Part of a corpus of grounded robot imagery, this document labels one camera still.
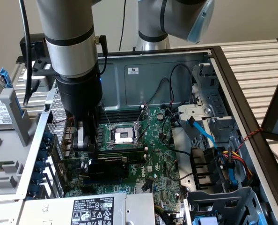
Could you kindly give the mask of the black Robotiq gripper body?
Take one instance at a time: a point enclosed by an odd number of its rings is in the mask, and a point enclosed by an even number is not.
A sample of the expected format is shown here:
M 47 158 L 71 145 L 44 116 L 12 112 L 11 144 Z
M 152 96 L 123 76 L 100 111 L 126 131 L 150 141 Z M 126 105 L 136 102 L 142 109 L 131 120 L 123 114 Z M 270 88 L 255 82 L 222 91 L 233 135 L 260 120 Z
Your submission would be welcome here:
M 76 120 L 86 121 L 102 98 L 102 84 L 99 68 L 95 65 L 92 70 L 78 78 L 55 77 L 62 104 Z

